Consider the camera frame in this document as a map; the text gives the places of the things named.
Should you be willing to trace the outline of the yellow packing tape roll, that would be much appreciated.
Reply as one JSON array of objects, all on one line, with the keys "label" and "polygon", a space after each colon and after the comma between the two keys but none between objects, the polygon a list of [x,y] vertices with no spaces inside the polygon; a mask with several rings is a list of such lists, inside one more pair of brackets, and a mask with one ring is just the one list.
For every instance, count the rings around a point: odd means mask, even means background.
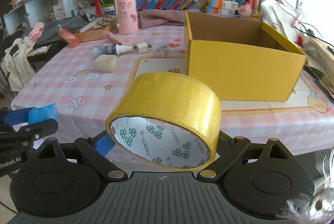
[{"label": "yellow packing tape roll", "polygon": [[105,128],[131,155],[172,171],[194,171],[216,158],[221,103],[200,81],[149,72],[125,90]]}]

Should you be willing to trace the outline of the white tote bag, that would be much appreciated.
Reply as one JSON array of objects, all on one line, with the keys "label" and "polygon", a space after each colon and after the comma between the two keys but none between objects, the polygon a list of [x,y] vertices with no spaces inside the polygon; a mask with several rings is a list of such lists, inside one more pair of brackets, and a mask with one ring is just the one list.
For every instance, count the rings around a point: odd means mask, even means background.
[{"label": "white tote bag", "polygon": [[5,76],[8,77],[8,82],[13,92],[20,92],[36,75],[27,59],[27,54],[33,50],[34,45],[35,42],[26,36],[16,39],[5,50],[1,69],[5,73]]}]

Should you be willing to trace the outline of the cream white eraser block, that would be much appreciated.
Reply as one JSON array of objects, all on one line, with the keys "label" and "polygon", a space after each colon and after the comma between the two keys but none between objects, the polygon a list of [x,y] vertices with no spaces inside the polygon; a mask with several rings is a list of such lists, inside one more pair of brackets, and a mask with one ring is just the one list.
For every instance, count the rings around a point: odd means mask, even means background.
[{"label": "cream white eraser block", "polygon": [[93,69],[97,72],[112,73],[118,65],[118,57],[115,55],[100,55],[93,63]]}]

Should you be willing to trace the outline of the pink pump bottle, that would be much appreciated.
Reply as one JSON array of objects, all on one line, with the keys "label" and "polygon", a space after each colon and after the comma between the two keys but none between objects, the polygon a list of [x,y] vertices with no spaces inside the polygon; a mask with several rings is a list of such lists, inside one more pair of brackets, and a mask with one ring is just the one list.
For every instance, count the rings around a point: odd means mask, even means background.
[{"label": "pink pump bottle", "polygon": [[68,46],[71,48],[77,47],[80,43],[80,40],[78,37],[76,37],[73,33],[68,31],[67,29],[62,28],[61,25],[58,25],[57,33],[58,33],[58,36],[62,40],[64,40],[68,44]]}]

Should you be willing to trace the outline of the yellow cardboard box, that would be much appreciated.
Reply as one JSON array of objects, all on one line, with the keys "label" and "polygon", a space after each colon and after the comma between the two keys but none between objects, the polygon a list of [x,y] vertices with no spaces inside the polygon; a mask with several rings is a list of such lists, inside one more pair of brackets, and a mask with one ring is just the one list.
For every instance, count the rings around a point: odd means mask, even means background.
[{"label": "yellow cardboard box", "polygon": [[270,25],[186,12],[187,75],[220,100],[287,101],[306,55]]}]

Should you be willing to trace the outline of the blue spray bottle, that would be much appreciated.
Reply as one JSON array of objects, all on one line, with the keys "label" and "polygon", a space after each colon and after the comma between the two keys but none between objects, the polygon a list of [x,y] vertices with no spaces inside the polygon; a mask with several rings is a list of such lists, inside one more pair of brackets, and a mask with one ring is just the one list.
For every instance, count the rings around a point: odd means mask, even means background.
[{"label": "blue spray bottle", "polygon": [[119,56],[120,54],[132,52],[133,50],[134,47],[132,45],[112,44],[94,48],[93,54],[96,58],[98,58],[101,55]]}]

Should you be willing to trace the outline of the grey clothing pile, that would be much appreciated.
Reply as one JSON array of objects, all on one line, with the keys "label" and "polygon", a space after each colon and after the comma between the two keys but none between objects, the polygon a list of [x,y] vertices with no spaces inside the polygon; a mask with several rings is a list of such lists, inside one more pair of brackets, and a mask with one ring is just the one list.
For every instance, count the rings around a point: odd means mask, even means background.
[{"label": "grey clothing pile", "polygon": [[20,41],[27,43],[30,47],[33,46],[43,47],[55,42],[62,41],[58,35],[58,28],[66,29],[71,33],[78,32],[88,22],[86,22],[81,16],[73,16],[63,20],[53,21],[39,21],[31,28],[22,34]]}]

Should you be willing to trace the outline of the wooden chessboard box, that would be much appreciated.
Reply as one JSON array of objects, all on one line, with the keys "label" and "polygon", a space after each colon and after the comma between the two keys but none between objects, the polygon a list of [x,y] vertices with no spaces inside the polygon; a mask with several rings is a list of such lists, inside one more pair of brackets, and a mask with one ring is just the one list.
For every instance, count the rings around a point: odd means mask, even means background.
[{"label": "wooden chessboard box", "polygon": [[104,32],[117,31],[116,16],[106,15],[99,18],[95,18],[86,26],[81,28],[74,35],[80,40],[80,42],[102,40]]}]

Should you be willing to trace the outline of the small white charger cube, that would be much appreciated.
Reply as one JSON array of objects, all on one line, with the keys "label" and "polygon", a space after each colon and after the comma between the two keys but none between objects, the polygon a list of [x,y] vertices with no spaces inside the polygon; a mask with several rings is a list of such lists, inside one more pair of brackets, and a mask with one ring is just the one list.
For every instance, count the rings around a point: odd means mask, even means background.
[{"label": "small white charger cube", "polygon": [[137,43],[135,45],[135,49],[137,50],[137,52],[139,54],[147,53],[150,48],[152,48],[152,45],[151,44],[147,44],[145,42]]}]

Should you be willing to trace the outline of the pink glove on table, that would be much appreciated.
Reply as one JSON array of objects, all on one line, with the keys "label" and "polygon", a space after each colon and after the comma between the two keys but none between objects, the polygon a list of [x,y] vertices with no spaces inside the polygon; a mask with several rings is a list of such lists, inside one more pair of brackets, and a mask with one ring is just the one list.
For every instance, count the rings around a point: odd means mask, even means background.
[{"label": "pink glove on table", "polygon": [[119,39],[115,35],[113,35],[110,31],[105,31],[102,33],[102,36],[105,40],[112,44],[118,44],[118,45],[135,45],[137,44],[136,40],[133,39]]}]

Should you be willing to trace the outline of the red tassel ornament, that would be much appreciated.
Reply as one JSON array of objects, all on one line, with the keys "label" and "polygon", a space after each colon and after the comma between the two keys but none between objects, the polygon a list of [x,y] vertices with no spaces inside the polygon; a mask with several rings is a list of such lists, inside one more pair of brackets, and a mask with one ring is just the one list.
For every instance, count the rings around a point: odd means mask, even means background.
[{"label": "red tassel ornament", "polygon": [[102,16],[102,11],[100,8],[100,0],[94,0],[95,2],[95,10],[96,10],[96,16],[101,17]]}]

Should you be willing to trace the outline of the pink pig plush toy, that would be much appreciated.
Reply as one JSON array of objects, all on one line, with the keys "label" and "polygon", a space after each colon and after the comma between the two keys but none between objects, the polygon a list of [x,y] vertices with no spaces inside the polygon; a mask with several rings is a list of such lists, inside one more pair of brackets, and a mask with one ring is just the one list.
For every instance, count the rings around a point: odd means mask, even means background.
[{"label": "pink pig plush toy", "polygon": [[237,13],[243,18],[249,19],[252,14],[252,8],[249,3],[245,3],[238,7]]}]

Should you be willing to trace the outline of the purple pink sweater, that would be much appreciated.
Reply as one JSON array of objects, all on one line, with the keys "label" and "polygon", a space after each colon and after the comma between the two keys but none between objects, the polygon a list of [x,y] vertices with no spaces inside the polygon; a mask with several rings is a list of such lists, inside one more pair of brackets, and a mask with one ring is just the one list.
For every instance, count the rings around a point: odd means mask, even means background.
[{"label": "purple pink sweater", "polygon": [[188,15],[189,24],[192,28],[213,29],[222,27],[230,20],[218,20],[218,18],[240,18],[240,14],[210,14],[198,9],[189,10],[160,10],[145,9],[138,13],[138,24],[141,29],[147,29],[160,25],[186,25]]}]

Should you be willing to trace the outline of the orange white blue box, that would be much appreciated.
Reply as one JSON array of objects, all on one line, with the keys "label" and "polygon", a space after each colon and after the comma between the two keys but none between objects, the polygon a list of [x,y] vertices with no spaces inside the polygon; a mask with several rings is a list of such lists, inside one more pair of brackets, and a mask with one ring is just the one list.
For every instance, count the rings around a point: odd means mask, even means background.
[{"label": "orange white blue box", "polygon": [[217,9],[231,9],[237,10],[238,3],[224,0],[208,0],[208,7]]}]

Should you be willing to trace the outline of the pink cylindrical sticker container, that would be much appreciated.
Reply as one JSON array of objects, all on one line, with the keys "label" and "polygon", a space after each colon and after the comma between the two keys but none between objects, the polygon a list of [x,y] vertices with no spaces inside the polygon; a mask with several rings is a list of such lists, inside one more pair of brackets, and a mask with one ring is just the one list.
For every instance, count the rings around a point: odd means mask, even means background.
[{"label": "pink cylindrical sticker container", "polygon": [[136,0],[114,0],[118,33],[128,35],[139,30]]}]

